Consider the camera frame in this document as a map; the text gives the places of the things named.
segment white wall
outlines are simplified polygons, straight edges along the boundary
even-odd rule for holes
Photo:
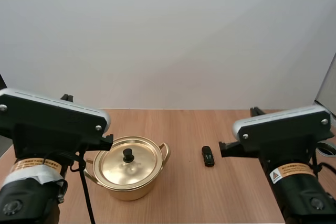
[[[9,86],[102,108],[312,104],[336,0],[0,0]]]

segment pot handle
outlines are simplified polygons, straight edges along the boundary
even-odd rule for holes
[[[87,158],[85,161],[86,161],[87,164],[91,164],[91,165],[93,165],[93,160],[92,160],[92,159]],[[98,180],[97,180],[93,175],[91,175],[91,174],[88,172],[88,170],[86,169],[86,167],[85,167],[85,169],[84,169],[83,172],[84,172],[84,175],[85,175],[88,179],[90,179],[92,182],[96,183],[96,184],[99,185],[99,186],[102,186],[102,185],[98,182]]]
[[[162,161],[162,166],[161,166],[161,170],[163,169],[163,167],[165,166],[165,164],[167,163],[169,157],[170,157],[170,148],[169,145],[167,145],[166,143],[162,143],[160,144],[160,149],[162,150],[163,147],[166,147],[166,156],[164,157],[163,161]]]

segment wooden table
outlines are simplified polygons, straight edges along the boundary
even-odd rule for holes
[[[232,124],[248,110],[109,110],[109,133],[139,135],[172,149],[155,188],[136,201],[119,201],[87,179],[97,223],[283,223],[259,161],[221,158],[218,142],[233,142]],[[201,148],[209,145],[215,166],[204,166]],[[96,153],[87,153],[94,157]],[[336,166],[333,158],[319,161]],[[13,149],[0,159],[0,181],[14,162]],[[326,191],[336,196],[335,177],[320,173]],[[69,188],[59,223],[90,223],[79,174],[68,172]]]

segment yellow label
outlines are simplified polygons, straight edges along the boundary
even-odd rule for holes
[[[15,163],[10,171],[12,173],[15,170],[21,170],[21,169],[33,167],[36,165],[41,165],[42,163],[43,163],[43,158],[27,158],[27,159],[20,160],[17,163]],[[56,170],[58,173],[61,172],[62,166],[56,163],[55,161],[46,159],[44,164]]]
[[[310,167],[302,163],[290,163],[287,165],[282,165],[274,169],[269,174],[269,176],[271,177],[273,184],[275,184],[282,178],[290,176],[290,175],[294,175],[294,174],[310,174],[310,175],[315,176],[313,171],[310,169]]]

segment gold pot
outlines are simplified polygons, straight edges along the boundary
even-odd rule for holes
[[[162,148],[166,148],[163,158]],[[155,179],[170,157],[166,143],[160,146],[140,136],[125,136],[114,140],[111,150],[100,151],[92,164],[93,175],[86,169],[85,176],[110,190],[120,200],[135,200],[153,188]]]

